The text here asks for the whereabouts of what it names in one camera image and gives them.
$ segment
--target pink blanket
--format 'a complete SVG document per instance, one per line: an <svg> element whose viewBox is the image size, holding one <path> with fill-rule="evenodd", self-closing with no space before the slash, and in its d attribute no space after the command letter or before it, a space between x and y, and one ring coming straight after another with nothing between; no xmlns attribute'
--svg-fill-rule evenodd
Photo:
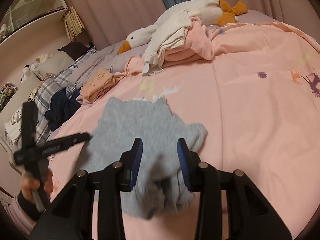
<svg viewBox="0 0 320 240"><path fill-rule="evenodd" d="M212 61L142 77L143 60L131 58L128 75L92 106L81 106L57 137L91 132L110 97L153 101L165 96L184 122L200 122L208 130L201 159L224 171L242 169L296 237L320 199L320 46L282 23L234 24L212 34ZM52 198L73 175L81 147L52 158ZM197 203L150 221L124 214L126 237L191 240Z"/></svg>

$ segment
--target beige pillow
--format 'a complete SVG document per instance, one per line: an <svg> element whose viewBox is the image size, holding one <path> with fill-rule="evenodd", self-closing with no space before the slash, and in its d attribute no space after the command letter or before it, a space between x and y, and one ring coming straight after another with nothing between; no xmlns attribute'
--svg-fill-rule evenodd
<svg viewBox="0 0 320 240"><path fill-rule="evenodd" d="M65 52L58 51L51 58L46 60L35 68L34 73L41 79L45 78L47 73L58 74L62 70L72 65L74 60L69 57Z"/></svg>

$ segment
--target gray sweater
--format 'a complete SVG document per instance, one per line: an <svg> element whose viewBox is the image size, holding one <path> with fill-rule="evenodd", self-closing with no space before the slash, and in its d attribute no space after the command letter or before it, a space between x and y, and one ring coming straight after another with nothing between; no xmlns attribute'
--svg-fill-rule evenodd
<svg viewBox="0 0 320 240"><path fill-rule="evenodd" d="M172 114L164 98L155 103L109 99L93 138L83 147L76 170L103 170L129 151L135 138L143 141L137 184L122 192L123 212L149 219L156 213L177 212L194 198L184 185L177 155L177 141L185 138L197 151L207 130L202 124L185 124Z"/></svg>

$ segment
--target hand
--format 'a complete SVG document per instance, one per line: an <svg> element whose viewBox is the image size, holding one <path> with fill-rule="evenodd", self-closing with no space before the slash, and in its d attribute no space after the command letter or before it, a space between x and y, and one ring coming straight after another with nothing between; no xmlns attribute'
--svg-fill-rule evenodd
<svg viewBox="0 0 320 240"><path fill-rule="evenodd" d="M53 175L52 172L48 170L47 180L44 183L44 191L49 195L53 191L52 175ZM33 197L31 194L31 190L38 189L40 187L40 181L37 179L28 178L26 176L26 172L24 171L20 179L20 186L21 186L21 192L23 197L29 202L35 204L35 201L33 200Z"/></svg>

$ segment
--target black pillow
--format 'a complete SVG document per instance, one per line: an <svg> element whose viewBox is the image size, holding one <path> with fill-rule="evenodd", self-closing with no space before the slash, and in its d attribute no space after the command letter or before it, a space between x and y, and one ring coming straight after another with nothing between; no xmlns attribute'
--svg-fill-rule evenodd
<svg viewBox="0 0 320 240"><path fill-rule="evenodd" d="M72 41L68 45L63 46L61 49L58 49L58 51L64 51L65 53L67 53L68 56L75 61L83 54L85 54L88 50L89 49L86 46L77 41Z"/></svg>

